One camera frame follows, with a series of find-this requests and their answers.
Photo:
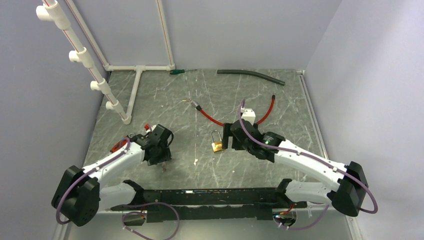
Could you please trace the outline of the brass padlock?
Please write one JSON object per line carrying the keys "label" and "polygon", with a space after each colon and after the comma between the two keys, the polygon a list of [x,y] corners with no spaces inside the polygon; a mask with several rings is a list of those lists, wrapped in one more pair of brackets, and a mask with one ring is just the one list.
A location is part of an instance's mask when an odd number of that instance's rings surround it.
{"label": "brass padlock", "polygon": [[222,143],[222,136],[218,130],[213,130],[210,133],[211,137],[211,147],[214,153],[222,152],[225,150]]}

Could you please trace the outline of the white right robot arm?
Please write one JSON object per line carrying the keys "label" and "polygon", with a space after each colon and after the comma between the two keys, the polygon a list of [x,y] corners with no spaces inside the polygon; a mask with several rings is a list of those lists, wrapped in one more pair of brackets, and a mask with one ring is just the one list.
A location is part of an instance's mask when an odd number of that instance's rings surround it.
{"label": "white right robot arm", "polygon": [[275,200],[282,207],[300,202],[331,205],[340,213],[357,217],[369,191],[365,173],[360,164],[346,165],[331,161],[295,145],[282,135],[268,131],[261,133],[248,121],[223,125],[222,146],[227,148],[232,138],[234,150],[245,150],[259,160],[283,164],[315,179],[303,182],[284,178],[276,188]]}

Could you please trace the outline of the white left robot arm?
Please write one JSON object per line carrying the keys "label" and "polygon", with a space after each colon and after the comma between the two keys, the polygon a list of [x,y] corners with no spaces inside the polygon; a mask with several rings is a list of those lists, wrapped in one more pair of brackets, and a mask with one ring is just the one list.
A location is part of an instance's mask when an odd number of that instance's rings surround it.
{"label": "white left robot arm", "polygon": [[56,222],[87,224],[98,211],[124,206],[131,210],[145,204],[145,190],[133,180],[108,186],[108,182],[142,162],[148,166],[172,159],[170,145],[174,133],[161,124],[145,126],[144,134],[129,134],[111,149],[109,155],[85,167],[65,170],[51,200]]}

